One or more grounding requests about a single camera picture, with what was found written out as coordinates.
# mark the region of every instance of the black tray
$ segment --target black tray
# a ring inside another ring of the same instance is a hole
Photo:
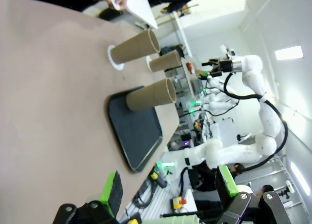
[[[127,90],[111,96],[107,110],[120,149],[134,172],[144,169],[162,141],[161,126],[155,108],[131,111],[126,104]]]

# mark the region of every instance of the screw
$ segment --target screw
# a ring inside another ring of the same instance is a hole
[[[91,204],[91,208],[96,208],[98,205],[97,205],[97,203],[92,203]]]
[[[66,207],[66,211],[67,211],[67,212],[72,211],[72,209],[73,209],[73,208],[71,208],[70,206],[67,206],[67,207]]]
[[[242,198],[242,199],[247,199],[247,195],[246,194],[240,194],[240,198]]]

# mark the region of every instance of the black hair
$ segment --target black hair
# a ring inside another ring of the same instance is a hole
[[[240,163],[235,163],[234,164],[236,174],[240,174],[240,172],[245,168],[242,164]]]
[[[268,191],[274,191],[274,188],[271,185],[264,185],[262,187],[263,193],[268,192]]]

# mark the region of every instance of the white coaster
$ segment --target white coaster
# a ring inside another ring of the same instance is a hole
[[[120,11],[120,5],[115,3],[115,0],[112,0],[112,5],[115,8],[115,10]]]
[[[125,66],[125,64],[124,64],[124,63],[116,64],[116,63],[113,61],[113,58],[112,58],[112,55],[111,55],[111,50],[112,50],[113,48],[115,48],[115,45],[109,45],[109,46],[107,47],[107,56],[108,56],[108,60],[111,62],[112,66],[113,66],[115,69],[121,71],[121,70],[123,69],[123,67]]]
[[[150,61],[152,61],[152,58],[150,56],[146,56],[145,60],[146,60],[146,65],[148,67],[148,70],[150,70],[150,72],[152,72],[151,67],[150,67]]]

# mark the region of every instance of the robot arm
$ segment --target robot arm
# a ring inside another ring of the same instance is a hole
[[[224,148],[218,139],[210,139],[191,149],[163,153],[162,162],[174,162],[175,171],[173,173],[179,174],[184,167],[198,165],[204,160],[211,168],[228,163],[256,163],[261,160],[263,155],[269,156],[276,151],[275,137],[280,132],[281,123],[277,114],[264,103],[267,100],[267,94],[261,75],[262,66],[261,58],[258,56],[244,56],[219,62],[221,71],[242,72],[244,85],[262,96],[259,100],[259,116],[263,131],[256,135],[255,143],[251,145],[237,144]]]

